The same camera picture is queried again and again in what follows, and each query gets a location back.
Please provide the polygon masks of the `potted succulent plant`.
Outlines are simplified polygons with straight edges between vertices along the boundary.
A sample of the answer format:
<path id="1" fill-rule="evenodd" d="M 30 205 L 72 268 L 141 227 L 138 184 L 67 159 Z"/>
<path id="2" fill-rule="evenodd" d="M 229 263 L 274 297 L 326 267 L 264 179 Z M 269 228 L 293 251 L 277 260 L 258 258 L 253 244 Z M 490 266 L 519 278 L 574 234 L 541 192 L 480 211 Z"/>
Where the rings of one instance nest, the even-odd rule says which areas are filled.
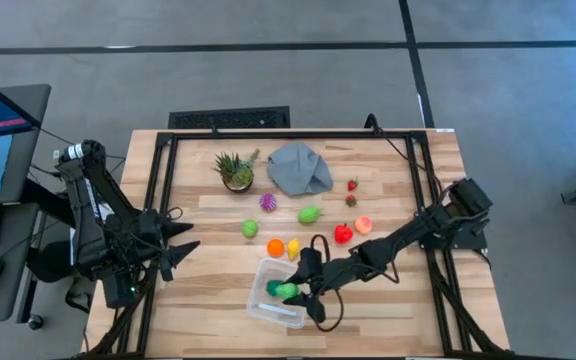
<path id="1" fill-rule="evenodd" d="M 253 167 L 260 154 L 255 149 L 247 158 L 241 158 L 238 153 L 222 152 L 215 159 L 216 171 L 224 186 L 233 193 L 245 193 L 254 181 Z"/>

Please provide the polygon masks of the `crumpled grey cloth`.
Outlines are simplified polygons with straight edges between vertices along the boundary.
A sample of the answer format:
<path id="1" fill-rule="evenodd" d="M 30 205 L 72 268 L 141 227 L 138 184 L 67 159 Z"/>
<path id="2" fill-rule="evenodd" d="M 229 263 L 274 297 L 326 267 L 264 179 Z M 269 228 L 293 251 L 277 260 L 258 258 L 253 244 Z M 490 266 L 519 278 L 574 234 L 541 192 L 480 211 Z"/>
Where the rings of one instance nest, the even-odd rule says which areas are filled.
<path id="1" fill-rule="evenodd" d="M 267 173 L 288 196 L 316 195 L 333 187 L 326 161 L 303 142 L 289 143 L 272 152 Z"/>

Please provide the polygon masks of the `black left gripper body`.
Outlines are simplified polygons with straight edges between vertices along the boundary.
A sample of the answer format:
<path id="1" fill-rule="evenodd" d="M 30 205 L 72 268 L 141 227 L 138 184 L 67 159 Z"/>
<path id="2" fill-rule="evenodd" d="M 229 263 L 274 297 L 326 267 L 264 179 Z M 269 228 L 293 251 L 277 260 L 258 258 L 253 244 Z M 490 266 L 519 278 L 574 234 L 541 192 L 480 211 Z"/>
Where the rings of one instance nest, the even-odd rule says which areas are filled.
<path id="1" fill-rule="evenodd" d="M 158 249 L 161 267 L 167 269 L 168 252 L 163 240 L 160 216 L 156 210 L 149 209 L 140 215 L 140 235 Z"/>

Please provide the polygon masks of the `black metal table frame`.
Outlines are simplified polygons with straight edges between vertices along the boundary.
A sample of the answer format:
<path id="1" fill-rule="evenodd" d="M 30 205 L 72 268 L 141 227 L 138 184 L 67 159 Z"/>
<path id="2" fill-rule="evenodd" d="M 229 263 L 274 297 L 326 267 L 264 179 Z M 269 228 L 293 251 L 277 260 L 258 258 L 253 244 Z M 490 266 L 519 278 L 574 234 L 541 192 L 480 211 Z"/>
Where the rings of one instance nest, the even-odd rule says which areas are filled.
<path id="1" fill-rule="evenodd" d="M 298 141 L 324 158 L 333 187 L 319 195 L 280 195 L 277 209 L 265 212 L 259 198 L 275 189 L 266 157 Z M 261 159 L 252 187 L 243 194 L 228 191 L 213 170 L 216 155 L 247 155 L 255 149 Z M 332 239 L 337 225 L 352 224 L 362 215 L 372 220 L 373 237 L 386 236 L 436 199 L 436 182 L 449 184 L 463 173 L 457 139 L 450 131 L 137 130 L 122 190 L 140 208 L 180 208 L 193 228 L 176 242 L 200 245 L 175 270 L 172 281 L 158 282 L 148 293 L 109 354 L 102 353 L 101 340 L 113 324 L 113 311 L 97 294 L 84 350 L 89 358 L 102 360 L 480 354 L 477 340 L 468 337 L 433 285 L 430 264 L 446 274 L 482 333 L 507 349 L 490 268 L 470 250 L 406 248 L 396 259 L 398 283 L 380 276 L 325 295 L 328 319 L 321 326 L 306 320 L 302 328 L 288 328 L 247 311 L 259 262 L 269 257 L 269 240 L 298 238 L 303 245 L 320 244 Z M 354 191 L 347 190 L 351 179 L 358 180 Z M 346 205 L 348 195 L 355 196 L 356 207 Z M 299 210 L 307 206 L 322 209 L 317 222 L 298 222 Z M 245 220 L 257 222 L 254 238 L 242 235 Z"/>

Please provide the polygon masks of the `clear plastic container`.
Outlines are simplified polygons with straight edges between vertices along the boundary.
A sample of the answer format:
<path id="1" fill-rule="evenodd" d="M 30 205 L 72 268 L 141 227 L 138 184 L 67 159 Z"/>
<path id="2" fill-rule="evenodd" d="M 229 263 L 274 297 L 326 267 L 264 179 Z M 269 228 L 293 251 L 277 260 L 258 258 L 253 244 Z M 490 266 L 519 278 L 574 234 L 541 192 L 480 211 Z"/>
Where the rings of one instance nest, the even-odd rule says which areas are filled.
<path id="1" fill-rule="evenodd" d="M 269 257 L 263 258 L 259 262 L 249 294 L 247 303 L 249 315 L 288 328 L 302 328 L 305 323 L 306 309 L 285 305 L 280 297 L 271 296 L 267 292 L 269 281 L 284 281 L 296 271 L 297 266 L 294 263 Z"/>

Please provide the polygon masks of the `black floor grate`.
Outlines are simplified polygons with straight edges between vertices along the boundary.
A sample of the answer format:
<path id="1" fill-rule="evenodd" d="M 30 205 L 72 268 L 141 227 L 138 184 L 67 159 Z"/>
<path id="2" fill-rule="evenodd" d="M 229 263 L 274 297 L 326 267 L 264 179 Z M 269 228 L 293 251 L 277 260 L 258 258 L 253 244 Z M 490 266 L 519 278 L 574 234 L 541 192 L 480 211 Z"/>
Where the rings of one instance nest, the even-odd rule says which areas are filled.
<path id="1" fill-rule="evenodd" d="M 255 107 L 171 112 L 169 129 L 290 128 L 290 108 Z"/>

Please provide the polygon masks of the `bright green toy fruit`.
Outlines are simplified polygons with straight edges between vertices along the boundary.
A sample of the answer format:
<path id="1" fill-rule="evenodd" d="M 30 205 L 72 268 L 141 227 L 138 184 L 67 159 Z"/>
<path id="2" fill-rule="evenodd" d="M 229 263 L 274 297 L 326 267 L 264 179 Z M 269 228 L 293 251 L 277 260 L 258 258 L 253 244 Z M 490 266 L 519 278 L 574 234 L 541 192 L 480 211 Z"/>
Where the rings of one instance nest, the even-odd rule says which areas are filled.
<path id="1" fill-rule="evenodd" d="M 296 284 L 283 283 L 275 287 L 275 294 L 282 300 L 287 300 L 299 295 L 300 289 Z"/>

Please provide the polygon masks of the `light green stemmed toy fruit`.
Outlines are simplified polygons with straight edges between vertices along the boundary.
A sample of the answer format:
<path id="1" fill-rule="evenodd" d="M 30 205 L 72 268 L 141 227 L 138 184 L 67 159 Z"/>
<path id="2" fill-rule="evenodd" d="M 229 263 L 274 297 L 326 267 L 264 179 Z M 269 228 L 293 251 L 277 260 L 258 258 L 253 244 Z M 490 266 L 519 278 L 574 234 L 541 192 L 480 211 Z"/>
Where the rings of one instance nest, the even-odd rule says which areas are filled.
<path id="1" fill-rule="evenodd" d="M 297 220 L 302 224 L 312 224 L 322 216 L 322 209 L 317 206 L 307 206 L 299 210 Z"/>

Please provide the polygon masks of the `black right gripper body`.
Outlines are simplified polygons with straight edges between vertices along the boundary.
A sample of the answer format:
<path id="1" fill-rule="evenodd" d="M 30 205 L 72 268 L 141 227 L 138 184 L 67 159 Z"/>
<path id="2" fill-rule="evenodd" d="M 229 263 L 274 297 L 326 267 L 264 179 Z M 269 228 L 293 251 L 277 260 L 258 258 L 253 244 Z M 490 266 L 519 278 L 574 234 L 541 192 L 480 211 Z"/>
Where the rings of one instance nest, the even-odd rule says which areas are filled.
<path id="1" fill-rule="evenodd" d="M 315 265 L 313 270 L 312 294 L 322 295 L 357 281 L 365 270 L 365 264 L 356 257 L 339 258 Z"/>

